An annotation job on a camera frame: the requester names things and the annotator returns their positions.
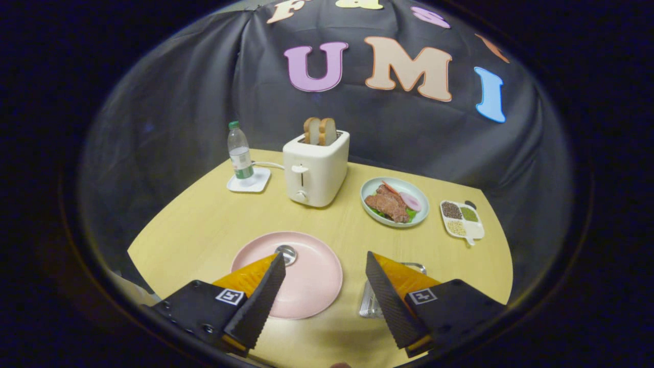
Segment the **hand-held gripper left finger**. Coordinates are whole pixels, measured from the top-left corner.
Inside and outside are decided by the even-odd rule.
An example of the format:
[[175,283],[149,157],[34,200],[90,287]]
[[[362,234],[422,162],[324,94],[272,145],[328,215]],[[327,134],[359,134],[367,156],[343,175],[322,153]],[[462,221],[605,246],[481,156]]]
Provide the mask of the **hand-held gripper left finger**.
[[141,312],[192,349],[245,358],[286,274],[284,257],[271,254],[212,283],[193,280]]

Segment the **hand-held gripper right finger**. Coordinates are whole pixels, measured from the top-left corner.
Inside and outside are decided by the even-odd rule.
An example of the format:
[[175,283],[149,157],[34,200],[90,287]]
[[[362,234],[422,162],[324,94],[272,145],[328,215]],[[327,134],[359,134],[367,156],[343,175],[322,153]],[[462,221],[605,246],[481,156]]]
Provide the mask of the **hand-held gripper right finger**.
[[409,358],[455,349],[505,310],[460,279],[442,283],[372,251],[366,276],[395,344]]

